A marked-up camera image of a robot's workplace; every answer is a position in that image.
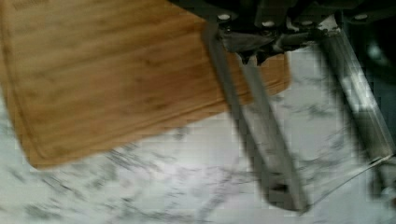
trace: gray marble veining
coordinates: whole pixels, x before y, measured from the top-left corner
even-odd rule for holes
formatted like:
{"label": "gray marble veining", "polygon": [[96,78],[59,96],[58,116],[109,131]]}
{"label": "gray marble veining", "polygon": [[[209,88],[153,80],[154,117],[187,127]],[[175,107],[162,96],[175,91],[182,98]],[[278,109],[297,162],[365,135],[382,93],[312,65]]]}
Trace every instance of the gray marble veining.
{"label": "gray marble veining", "polygon": [[[366,168],[315,49],[290,54],[293,81],[272,97],[311,201]],[[245,106],[268,160],[255,105]],[[365,172],[303,216],[269,205],[227,113],[48,171],[31,168],[0,101],[0,223],[396,223]]]}

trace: countertop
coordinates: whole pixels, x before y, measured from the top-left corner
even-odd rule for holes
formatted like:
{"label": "countertop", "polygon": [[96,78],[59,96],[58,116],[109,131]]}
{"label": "countertop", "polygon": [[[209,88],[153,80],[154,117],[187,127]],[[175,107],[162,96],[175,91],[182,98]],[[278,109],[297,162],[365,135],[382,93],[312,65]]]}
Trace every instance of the countertop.
{"label": "countertop", "polygon": [[[263,199],[228,113],[37,171],[25,160],[1,101],[0,222],[396,223],[386,197],[370,194],[372,172],[324,60],[315,48],[289,59],[291,85],[272,105],[313,204],[306,214]],[[271,155],[255,125],[255,105],[245,112]]]}

